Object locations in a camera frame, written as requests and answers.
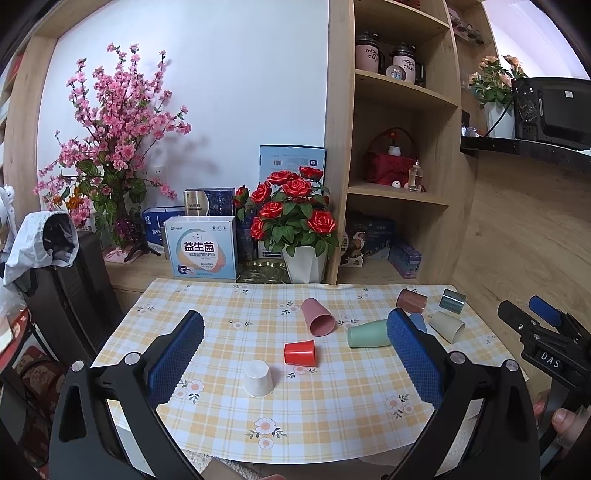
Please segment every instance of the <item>white flower pot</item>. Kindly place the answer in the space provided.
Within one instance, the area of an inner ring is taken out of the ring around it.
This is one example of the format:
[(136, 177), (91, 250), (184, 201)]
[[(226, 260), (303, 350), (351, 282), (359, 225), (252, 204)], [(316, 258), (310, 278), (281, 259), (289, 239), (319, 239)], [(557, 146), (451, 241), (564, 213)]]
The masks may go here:
[[(505, 107), (500, 107), (496, 102), (488, 102), (484, 105), (486, 114), (486, 126), (488, 130), (496, 123), (499, 117), (505, 111)], [(515, 138), (515, 119), (513, 118), (513, 106), (511, 105), (507, 113), (488, 135), (492, 138)]]
[(292, 283), (320, 283), (326, 266), (326, 250), (316, 256), (314, 247), (296, 247), (293, 257), (283, 249), (283, 259), (287, 265)]

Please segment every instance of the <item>white and blue box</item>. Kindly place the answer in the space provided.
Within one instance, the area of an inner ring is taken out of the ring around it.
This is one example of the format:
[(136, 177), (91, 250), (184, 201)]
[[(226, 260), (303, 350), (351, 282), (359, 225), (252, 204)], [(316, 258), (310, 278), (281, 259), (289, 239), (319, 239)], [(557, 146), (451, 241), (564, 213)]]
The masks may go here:
[(160, 254), (164, 253), (160, 229), (164, 228), (166, 220), (174, 216), (184, 216), (184, 207), (152, 207), (142, 213), (148, 246)]
[(173, 217), (164, 226), (173, 276), (236, 280), (236, 217)]
[(300, 167), (314, 167), (324, 172), (326, 149), (298, 145), (261, 145), (259, 151), (259, 181), (281, 170), (300, 172)]

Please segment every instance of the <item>blue gripper pad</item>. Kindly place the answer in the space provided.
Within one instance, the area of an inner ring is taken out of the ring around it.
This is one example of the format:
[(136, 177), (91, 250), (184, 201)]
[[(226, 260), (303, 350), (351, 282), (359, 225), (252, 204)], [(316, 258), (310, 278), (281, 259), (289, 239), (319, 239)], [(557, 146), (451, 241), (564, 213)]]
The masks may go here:
[(388, 339), (402, 360), (421, 400), (432, 404), (437, 410), (443, 401), (441, 372), (416, 337), (413, 328), (416, 327), (398, 311), (392, 310), (388, 315)]
[(535, 296), (530, 298), (530, 310), (539, 317), (543, 318), (553, 327), (559, 327), (562, 325), (560, 319), (560, 312), (556, 310), (547, 301), (542, 300), (540, 297)]
[(205, 326), (201, 314), (190, 310), (181, 323), (182, 325), (168, 334), (172, 338), (147, 375), (148, 402), (153, 408), (170, 400), (178, 381), (203, 341)]

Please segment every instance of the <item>metal screw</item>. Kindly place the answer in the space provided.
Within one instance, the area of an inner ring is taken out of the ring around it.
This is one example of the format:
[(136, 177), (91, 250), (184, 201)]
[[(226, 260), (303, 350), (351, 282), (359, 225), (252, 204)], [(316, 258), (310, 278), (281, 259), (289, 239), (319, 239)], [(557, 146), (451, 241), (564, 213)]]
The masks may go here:
[(466, 355), (464, 355), (461, 352), (452, 352), (449, 356), (449, 359), (457, 364), (457, 365), (461, 365), (462, 363), (464, 363), (466, 361)]
[(505, 366), (510, 372), (517, 372), (519, 370), (519, 364), (515, 360), (507, 360)]
[(84, 362), (82, 360), (77, 360), (72, 364), (72, 371), (79, 372), (84, 368)]
[(139, 353), (131, 352), (125, 355), (125, 363), (128, 365), (135, 365), (139, 362)]

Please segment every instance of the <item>yellow plaid tablecloth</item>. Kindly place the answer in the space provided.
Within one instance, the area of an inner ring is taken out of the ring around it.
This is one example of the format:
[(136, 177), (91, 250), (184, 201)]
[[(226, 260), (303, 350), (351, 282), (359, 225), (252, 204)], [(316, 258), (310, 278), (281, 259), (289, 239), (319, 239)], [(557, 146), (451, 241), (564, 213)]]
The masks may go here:
[[(258, 463), (315, 463), (357, 458), (414, 442), (433, 408), (421, 402), (392, 347), (350, 349), (347, 328), (384, 319), (403, 285), (225, 284), (156, 279), (109, 338), (93, 366), (144, 352), (197, 310), (205, 336), (171, 400), (158, 414), (182, 449)], [(438, 310), (445, 288), (408, 286), (428, 296), (424, 315)], [(300, 311), (314, 297), (337, 320), (316, 340), (317, 367), (283, 362), (287, 342), (312, 339)], [(500, 365), (511, 354), (466, 305), (466, 328), (448, 350), (474, 363)], [(251, 398), (242, 388), (242, 365), (264, 360), (275, 390)], [(120, 405), (115, 423), (129, 430)]]

